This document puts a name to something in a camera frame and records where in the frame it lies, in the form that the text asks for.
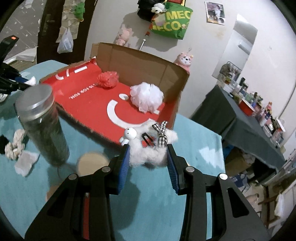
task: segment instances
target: silver lid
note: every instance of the silver lid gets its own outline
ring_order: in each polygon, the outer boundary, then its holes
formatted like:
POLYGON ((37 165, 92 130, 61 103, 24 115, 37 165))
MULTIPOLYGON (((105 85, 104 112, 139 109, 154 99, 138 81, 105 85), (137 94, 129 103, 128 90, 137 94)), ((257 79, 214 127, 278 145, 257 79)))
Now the silver lid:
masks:
POLYGON ((45 114, 54 103, 50 85, 40 84, 26 89, 15 102, 21 121, 31 121, 45 114))

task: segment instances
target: green plush toy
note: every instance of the green plush toy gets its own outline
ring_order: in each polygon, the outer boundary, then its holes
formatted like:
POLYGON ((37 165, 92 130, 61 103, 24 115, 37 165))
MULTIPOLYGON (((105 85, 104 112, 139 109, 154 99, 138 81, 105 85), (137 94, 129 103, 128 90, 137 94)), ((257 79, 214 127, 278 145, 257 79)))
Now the green plush toy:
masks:
POLYGON ((84 13, 85 13, 84 2, 81 2, 76 6, 74 15, 76 18, 80 20, 80 22, 82 22, 84 13))

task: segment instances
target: red mesh bath sponge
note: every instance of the red mesh bath sponge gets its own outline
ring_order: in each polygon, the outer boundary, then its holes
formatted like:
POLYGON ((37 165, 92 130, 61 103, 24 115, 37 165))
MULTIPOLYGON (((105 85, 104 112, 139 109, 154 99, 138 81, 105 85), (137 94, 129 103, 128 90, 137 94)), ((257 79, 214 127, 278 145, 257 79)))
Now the red mesh bath sponge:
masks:
POLYGON ((98 84, 106 89, 114 88, 118 82, 119 75, 115 71, 107 71, 98 76, 98 84))

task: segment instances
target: teal table surface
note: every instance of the teal table surface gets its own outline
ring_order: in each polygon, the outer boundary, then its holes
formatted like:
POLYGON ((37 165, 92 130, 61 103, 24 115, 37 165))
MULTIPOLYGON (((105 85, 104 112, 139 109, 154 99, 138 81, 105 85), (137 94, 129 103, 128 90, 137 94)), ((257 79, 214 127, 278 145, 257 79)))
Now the teal table surface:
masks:
MULTIPOLYGON (((37 80, 64 67, 56 61, 47 61, 25 70, 26 78, 37 80)), ((0 105, 0 130, 9 140, 22 128, 13 103, 20 91, 0 105)), ((15 161, 0 155, 0 207, 12 226, 24 237, 26 230, 45 204, 50 186, 60 184, 76 170, 77 160, 86 152, 104 153, 109 158, 118 151, 104 142, 94 141, 61 119, 70 157, 59 170, 50 166, 43 156, 27 177, 15 172, 15 161)), ((202 173, 217 176, 225 172, 221 136, 205 127, 177 115, 174 125, 179 140, 174 143, 176 154, 202 173)), ((38 152, 31 140, 26 150, 38 152)), ((178 196, 172 188, 167 168, 153 170, 130 168, 126 184, 119 196, 110 196, 113 228, 117 241, 178 241, 181 234, 186 196, 178 196)), ((207 195, 207 238, 212 232, 210 195, 207 195)))

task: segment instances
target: wall mirror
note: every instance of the wall mirror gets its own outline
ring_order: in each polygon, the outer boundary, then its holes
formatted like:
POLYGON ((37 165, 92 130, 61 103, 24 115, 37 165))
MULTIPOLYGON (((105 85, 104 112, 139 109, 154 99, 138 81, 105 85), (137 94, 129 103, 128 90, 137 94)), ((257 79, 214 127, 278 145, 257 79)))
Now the wall mirror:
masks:
POLYGON ((212 76, 220 81, 229 77, 237 81, 249 58, 257 29, 240 14, 237 15, 232 34, 212 76))

